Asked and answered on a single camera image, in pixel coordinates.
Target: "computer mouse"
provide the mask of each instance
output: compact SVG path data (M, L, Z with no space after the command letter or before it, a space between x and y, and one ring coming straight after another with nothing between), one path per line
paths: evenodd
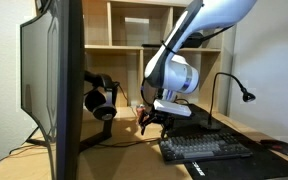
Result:
M287 142L274 140L274 139L265 139L265 140L261 140L260 143L268 149L280 152L288 156L288 143Z

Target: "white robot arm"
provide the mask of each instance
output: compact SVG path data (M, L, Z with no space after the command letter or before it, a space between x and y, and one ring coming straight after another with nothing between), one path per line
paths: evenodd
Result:
M227 28L239 22L257 0L193 0L184 10L163 45L145 68L145 80L155 88L191 93L198 72L175 53L194 32Z

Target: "desk mat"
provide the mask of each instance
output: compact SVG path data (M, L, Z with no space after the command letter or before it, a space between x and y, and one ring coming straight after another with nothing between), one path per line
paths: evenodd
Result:
M208 113L195 105L190 105L189 107L194 112L194 115L188 119L176 117L174 129L168 133L169 136L210 133L210 131L201 129L198 125L198 121L207 118ZM253 152L253 156L184 164L193 179L253 180L288 176L288 161L282 157L224 124L220 132L231 133Z

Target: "wooden desk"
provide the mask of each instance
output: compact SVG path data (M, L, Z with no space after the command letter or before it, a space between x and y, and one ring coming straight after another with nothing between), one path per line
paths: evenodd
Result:
M268 138L226 116L214 117L242 132L254 141ZM81 139L101 131L102 122L85 112ZM151 124L144 136L136 124L131 108L119 108L113 123L112 138L103 144L137 141L160 137L161 127ZM276 153L286 160L288 156ZM35 147L0 162L0 179L51 179L46 148ZM90 148L80 154L78 179L191 179L184 165L164 165L156 142L143 143L127 148Z

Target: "black keyboard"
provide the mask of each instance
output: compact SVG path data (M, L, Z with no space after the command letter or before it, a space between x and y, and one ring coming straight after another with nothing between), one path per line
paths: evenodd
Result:
M230 133L169 137L161 139L158 144L165 164L240 158L252 155L252 152Z

